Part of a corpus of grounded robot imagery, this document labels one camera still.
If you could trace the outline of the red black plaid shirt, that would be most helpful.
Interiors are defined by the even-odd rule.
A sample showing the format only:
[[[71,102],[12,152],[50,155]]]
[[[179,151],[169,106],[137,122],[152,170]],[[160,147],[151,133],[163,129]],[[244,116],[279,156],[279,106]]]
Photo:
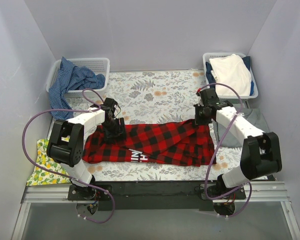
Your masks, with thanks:
[[[89,164],[101,162],[156,163],[176,166],[215,164],[215,146],[207,125],[193,119],[162,124],[126,125],[126,138],[105,141],[102,126],[90,135],[82,159]]]

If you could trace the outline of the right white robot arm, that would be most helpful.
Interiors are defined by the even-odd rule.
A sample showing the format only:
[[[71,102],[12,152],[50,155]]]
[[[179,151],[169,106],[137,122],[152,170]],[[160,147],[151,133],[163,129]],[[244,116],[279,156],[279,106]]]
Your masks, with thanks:
[[[241,115],[229,101],[220,101],[214,88],[199,89],[200,102],[195,107],[195,124],[215,121],[226,128],[242,145],[239,166],[217,177],[214,185],[204,186],[206,199],[227,199],[251,180],[282,170],[280,141],[274,132],[265,132]]]

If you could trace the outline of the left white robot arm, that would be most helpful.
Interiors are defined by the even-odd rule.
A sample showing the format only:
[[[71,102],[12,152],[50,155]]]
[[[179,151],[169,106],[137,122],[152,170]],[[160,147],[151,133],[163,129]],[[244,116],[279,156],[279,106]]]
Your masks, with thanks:
[[[58,119],[54,122],[47,147],[47,155],[60,164],[69,176],[75,192],[85,200],[92,200],[97,194],[93,185],[95,178],[87,170],[84,161],[84,139],[90,131],[101,125],[103,140],[114,143],[126,137],[123,118],[116,118],[115,111],[119,104],[112,98],[106,98],[98,107],[92,105],[87,113],[82,113],[68,120]]]

